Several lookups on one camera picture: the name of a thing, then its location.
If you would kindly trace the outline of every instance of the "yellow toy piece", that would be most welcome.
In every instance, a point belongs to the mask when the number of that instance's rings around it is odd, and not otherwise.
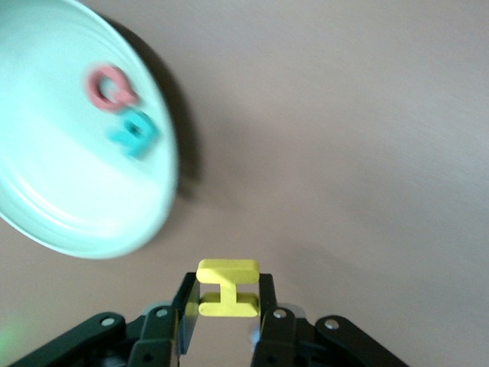
[[[214,317],[255,317],[259,314],[258,296],[238,293],[238,284],[255,284],[260,267],[255,260],[207,259],[199,263],[197,279],[203,284],[219,284],[221,293],[203,295],[199,312]]]

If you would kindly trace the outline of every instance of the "screw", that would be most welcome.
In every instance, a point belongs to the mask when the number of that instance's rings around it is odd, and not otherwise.
[[[324,326],[326,326],[330,330],[337,330],[337,329],[339,329],[339,323],[338,323],[338,321],[333,320],[333,319],[327,319],[324,322]]]
[[[162,308],[161,310],[156,311],[156,317],[163,317],[168,314],[168,311]]]
[[[111,326],[115,322],[115,319],[112,317],[107,317],[106,319],[102,320],[100,324],[102,326]]]
[[[287,312],[285,312],[284,310],[279,308],[279,309],[274,311],[274,316],[277,319],[283,319],[284,317],[287,317]]]

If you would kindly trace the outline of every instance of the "beige table surface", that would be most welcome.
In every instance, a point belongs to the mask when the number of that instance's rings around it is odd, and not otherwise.
[[[279,300],[411,366],[488,365],[489,2],[84,3],[180,86],[182,187],[110,261],[0,222],[0,365],[95,313],[134,319],[202,258],[256,258]],[[182,367],[249,365],[252,324],[200,318]]]

